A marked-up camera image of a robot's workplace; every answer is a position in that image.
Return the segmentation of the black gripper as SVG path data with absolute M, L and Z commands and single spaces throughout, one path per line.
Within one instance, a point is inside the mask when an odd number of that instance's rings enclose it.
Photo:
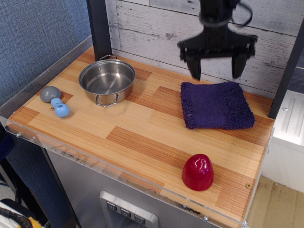
M 232 77 L 241 77 L 247 59 L 255 55 L 256 35 L 231 31 L 227 25 L 217 28 L 204 27 L 197 36 L 180 41 L 181 60 L 187 62 L 191 76 L 201 79 L 201 59 L 232 57 Z

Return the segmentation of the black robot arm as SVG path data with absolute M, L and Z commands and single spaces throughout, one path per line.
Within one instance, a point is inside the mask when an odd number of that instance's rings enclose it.
M 250 13 L 249 19 L 241 27 L 252 20 L 253 11 L 239 0 L 201 0 L 199 20 L 203 31 L 195 37 L 178 43 L 180 59 L 187 63 L 193 78 L 200 80 L 201 59 L 232 58 L 232 77 L 239 78 L 247 60 L 255 55 L 256 35 L 244 35 L 231 31 L 228 23 L 232 21 L 233 10 L 240 5 Z

